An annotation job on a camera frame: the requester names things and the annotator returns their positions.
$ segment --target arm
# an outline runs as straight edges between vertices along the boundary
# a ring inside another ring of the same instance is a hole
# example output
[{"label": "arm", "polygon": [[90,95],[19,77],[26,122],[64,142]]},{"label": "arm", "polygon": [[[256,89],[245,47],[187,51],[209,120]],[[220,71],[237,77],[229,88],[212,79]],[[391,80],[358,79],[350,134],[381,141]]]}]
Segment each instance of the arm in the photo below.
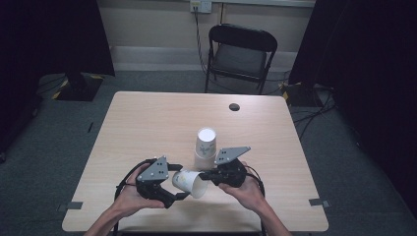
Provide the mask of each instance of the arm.
[{"label": "arm", "polygon": [[264,224],[268,235],[291,235],[262,195],[258,182],[254,178],[246,176],[245,182],[239,188],[233,188],[226,184],[219,184],[218,187],[226,194],[233,196],[243,207],[255,212]]},{"label": "arm", "polygon": [[126,181],[127,185],[123,189],[116,201],[105,210],[98,220],[86,232],[85,236],[107,235],[111,228],[123,217],[130,216],[143,208],[164,208],[160,201],[147,200],[142,198],[136,191],[135,178],[149,165],[141,165]]}]

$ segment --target chair leg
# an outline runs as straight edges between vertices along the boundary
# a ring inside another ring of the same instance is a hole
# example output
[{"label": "chair leg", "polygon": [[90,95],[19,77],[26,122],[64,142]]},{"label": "chair leg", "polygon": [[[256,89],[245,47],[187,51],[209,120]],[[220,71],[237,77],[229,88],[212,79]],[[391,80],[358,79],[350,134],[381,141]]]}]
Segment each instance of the chair leg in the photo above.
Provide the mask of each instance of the chair leg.
[{"label": "chair leg", "polygon": [[258,91],[258,95],[262,95],[262,90],[264,89],[264,85],[265,85],[265,81],[262,81],[258,84],[258,86],[261,86]]},{"label": "chair leg", "polygon": [[209,88],[209,70],[206,72],[206,87],[205,87],[205,93],[208,93]]}]

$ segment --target chair backrest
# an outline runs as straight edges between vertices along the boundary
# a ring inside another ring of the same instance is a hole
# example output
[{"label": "chair backrest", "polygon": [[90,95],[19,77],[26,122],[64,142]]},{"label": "chair backrest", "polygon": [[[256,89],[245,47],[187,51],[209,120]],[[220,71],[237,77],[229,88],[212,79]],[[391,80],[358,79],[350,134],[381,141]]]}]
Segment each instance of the chair backrest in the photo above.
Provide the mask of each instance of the chair backrest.
[{"label": "chair backrest", "polygon": [[272,53],[276,51],[278,46],[275,37],[267,31],[231,24],[212,27],[208,33],[208,39],[211,48],[213,41]]}]

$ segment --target black folding chair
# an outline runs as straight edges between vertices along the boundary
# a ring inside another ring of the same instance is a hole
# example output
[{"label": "black folding chair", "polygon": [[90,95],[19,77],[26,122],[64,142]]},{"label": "black folding chair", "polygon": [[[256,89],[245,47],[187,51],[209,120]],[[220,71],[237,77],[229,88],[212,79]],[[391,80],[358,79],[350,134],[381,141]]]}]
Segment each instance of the black folding chair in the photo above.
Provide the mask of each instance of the black folding chair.
[{"label": "black folding chair", "polygon": [[[230,24],[214,26],[208,33],[209,53],[206,88],[209,74],[258,83],[262,94],[270,63],[278,43],[267,31]],[[213,43],[218,43],[214,54]]]}]

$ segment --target upright paper cup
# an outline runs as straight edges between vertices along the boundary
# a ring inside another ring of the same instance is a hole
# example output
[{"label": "upright paper cup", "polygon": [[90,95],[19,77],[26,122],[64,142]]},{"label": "upright paper cup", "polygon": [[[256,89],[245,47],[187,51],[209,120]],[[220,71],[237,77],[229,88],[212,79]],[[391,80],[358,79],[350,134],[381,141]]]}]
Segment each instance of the upright paper cup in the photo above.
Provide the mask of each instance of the upright paper cup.
[{"label": "upright paper cup", "polygon": [[195,199],[201,198],[208,187],[209,181],[203,181],[198,171],[181,170],[172,177],[172,185],[176,188],[190,193]]},{"label": "upright paper cup", "polygon": [[194,152],[194,166],[199,170],[211,170],[214,168],[215,154],[209,158],[201,157]]},{"label": "upright paper cup", "polygon": [[196,153],[202,158],[210,158],[215,155],[215,130],[209,127],[202,128],[197,133]]}]

